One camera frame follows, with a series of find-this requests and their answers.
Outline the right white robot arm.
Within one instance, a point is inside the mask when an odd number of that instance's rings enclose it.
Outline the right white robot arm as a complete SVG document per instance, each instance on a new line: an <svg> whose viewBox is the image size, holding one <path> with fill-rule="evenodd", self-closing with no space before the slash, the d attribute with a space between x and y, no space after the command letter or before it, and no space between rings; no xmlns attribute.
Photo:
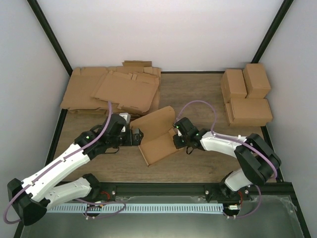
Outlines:
<svg viewBox="0 0 317 238"><path fill-rule="evenodd" d="M177 149L213 151L237 159L240 168L219 183L218 193L226 200L234 198L244 187L261 186L271 177L277 177L281 159L258 134L229 136L212 130L198 130L186 117L178 120L173 127L177 129L177 134L173 136Z"/></svg>

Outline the brown cardboard box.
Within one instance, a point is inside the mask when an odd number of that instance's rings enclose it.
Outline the brown cardboard box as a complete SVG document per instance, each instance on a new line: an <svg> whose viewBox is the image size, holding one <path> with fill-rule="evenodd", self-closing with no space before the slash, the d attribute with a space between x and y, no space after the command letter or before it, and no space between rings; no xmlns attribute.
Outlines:
<svg viewBox="0 0 317 238"><path fill-rule="evenodd" d="M138 128L144 134L139 149L147 166L183 151L176 149L173 142L174 121L175 111L167 106L130 123L132 129Z"/></svg>

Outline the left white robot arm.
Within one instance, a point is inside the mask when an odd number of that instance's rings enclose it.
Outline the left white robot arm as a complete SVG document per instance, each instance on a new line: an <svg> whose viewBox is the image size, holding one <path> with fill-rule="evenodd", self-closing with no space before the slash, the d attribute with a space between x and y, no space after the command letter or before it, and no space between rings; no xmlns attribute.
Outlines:
<svg viewBox="0 0 317 238"><path fill-rule="evenodd" d="M96 201L101 194L101 184L93 174L59 185L65 177L108 149L122 146L139 146L144 137L139 128L130 127L128 113L111 114L103 124L82 132L55 160L35 174L7 184L9 206L13 207L19 221L25 226L39 221L47 211L74 199Z"/></svg>

